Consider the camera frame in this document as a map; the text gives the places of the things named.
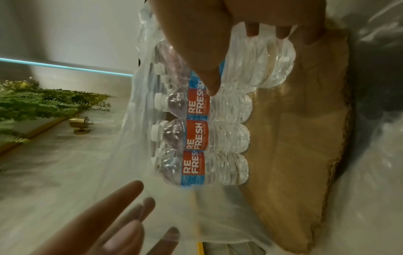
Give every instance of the clear plastic bag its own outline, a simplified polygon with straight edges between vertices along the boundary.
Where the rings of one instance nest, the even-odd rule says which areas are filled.
[[[154,95],[166,90],[154,73],[151,57],[163,34],[147,4],[140,12],[140,20],[141,65],[133,77],[122,133],[106,166],[97,198],[129,181],[141,180],[144,183],[141,196],[153,197],[157,205],[144,223],[147,237],[162,238],[174,226],[180,232],[180,244],[183,240],[253,241],[262,248],[269,247],[271,241],[265,229],[236,186],[183,189],[166,183],[154,172],[150,158],[155,155],[157,144],[150,140],[151,126],[165,120],[165,113],[154,108]]]

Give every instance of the plastic water bottle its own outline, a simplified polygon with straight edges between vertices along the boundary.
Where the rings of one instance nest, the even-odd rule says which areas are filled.
[[[239,123],[175,119],[165,126],[153,125],[151,140],[164,141],[176,150],[241,153],[248,149],[250,134]]]
[[[232,93],[210,97],[203,89],[180,88],[169,95],[156,93],[154,106],[178,118],[204,121],[245,122],[252,112],[248,95]]]
[[[241,92],[277,86],[292,71],[295,57],[288,39],[279,40],[273,33],[247,37],[233,31],[227,56],[220,65],[222,83],[232,87],[236,82]],[[167,40],[156,46],[152,62],[159,65],[158,74],[171,77],[181,86],[188,83],[190,87],[192,80],[200,81]]]
[[[182,187],[239,185],[249,177],[248,161],[237,153],[169,150],[155,159],[154,167],[166,181]]]

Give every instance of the green plant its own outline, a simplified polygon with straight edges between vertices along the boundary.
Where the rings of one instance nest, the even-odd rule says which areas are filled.
[[[14,130],[16,121],[37,118],[69,118],[84,110],[109,111],[103,102],[108,95],[63,89],[42,89],[30,81],[5,81],[0,84],[0,139],[27,142]]]

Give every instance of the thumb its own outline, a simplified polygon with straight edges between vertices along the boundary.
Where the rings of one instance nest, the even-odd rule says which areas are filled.
[[[220,90],[221,75],[218,66],[212,70],[194,70],[200,80],[207,87],[207,94],[214,96]]]

